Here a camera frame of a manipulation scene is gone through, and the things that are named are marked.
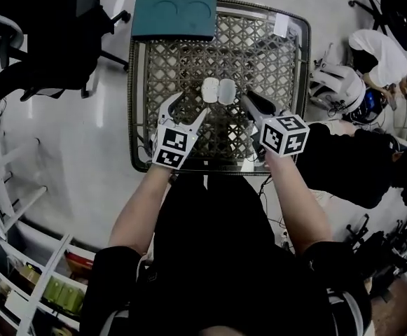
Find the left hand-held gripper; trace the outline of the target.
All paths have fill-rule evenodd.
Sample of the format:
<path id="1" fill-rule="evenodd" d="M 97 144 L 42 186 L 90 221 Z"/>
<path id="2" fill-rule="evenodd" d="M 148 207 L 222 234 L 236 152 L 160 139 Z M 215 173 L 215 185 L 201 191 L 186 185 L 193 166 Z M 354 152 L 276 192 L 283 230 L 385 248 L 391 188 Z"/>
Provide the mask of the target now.
<path id="1" fill-rule="evenodd" d="M 160 120 L 152 137 L 152 163 L 169 169 L 181 169 L 198 139 L 197 131 L 209 109 L 204 108 L 191 125 L 175 123 L 171 116 L 183 92 L 173 94 L 160 105 Z"/>

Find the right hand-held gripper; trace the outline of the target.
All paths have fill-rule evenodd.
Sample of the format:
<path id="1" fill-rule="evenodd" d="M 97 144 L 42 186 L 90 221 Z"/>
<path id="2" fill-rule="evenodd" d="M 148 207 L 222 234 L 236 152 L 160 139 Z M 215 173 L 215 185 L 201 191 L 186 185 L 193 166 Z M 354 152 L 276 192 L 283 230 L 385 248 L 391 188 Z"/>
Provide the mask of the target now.
<path id="1" fill-rule="evenodd" d="M 241 105 L 257 129 L 251 139 L 258 158 L 264 158 L 267 151 L 277 157 L 303 152 L 310 128 L 299 115 L 286 109 L 277 111 L 272 100 L 253 90 L 242 96 Z"/>

